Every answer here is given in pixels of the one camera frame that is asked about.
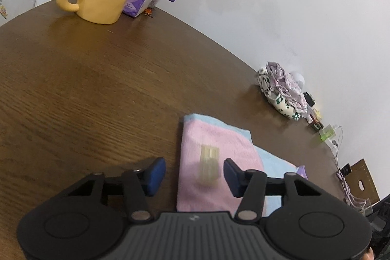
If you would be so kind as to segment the person's right hand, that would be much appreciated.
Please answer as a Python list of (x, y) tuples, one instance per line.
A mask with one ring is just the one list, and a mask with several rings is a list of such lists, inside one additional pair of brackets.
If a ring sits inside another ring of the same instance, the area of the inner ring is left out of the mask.
[(362, 256), (362, 260), (374, 260), (374, 253), (372, 248), (367, 248)]

